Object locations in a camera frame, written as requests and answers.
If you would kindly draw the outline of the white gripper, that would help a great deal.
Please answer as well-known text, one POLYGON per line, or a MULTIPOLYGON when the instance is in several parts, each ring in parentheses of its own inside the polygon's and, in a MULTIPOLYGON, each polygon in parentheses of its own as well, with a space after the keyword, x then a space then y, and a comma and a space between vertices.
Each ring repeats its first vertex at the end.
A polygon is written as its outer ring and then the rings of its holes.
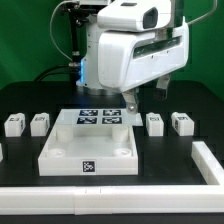
POLYGON ((167 98, 171 73, 188 60, 189 28, 174 28, 171 37, 159 40, 156 31, 144 33, 104 32, 98 45, 99 83, 108 90, 123 92, 126 110, 138 113, 137 90, 156 78, 155 99, 167 98))

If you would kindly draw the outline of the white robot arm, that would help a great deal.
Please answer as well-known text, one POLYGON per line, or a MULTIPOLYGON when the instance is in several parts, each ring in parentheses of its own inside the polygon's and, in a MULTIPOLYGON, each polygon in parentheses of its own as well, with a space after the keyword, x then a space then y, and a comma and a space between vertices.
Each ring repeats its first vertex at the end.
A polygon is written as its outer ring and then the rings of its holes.
POLYGON ((87 26, 90 89, 121 94, 133 114, 146 83, 155 80, 155 98, 167 98, 170 74, 188 60, 184 0, 72 0, 68 10, 77 26, 87 26))

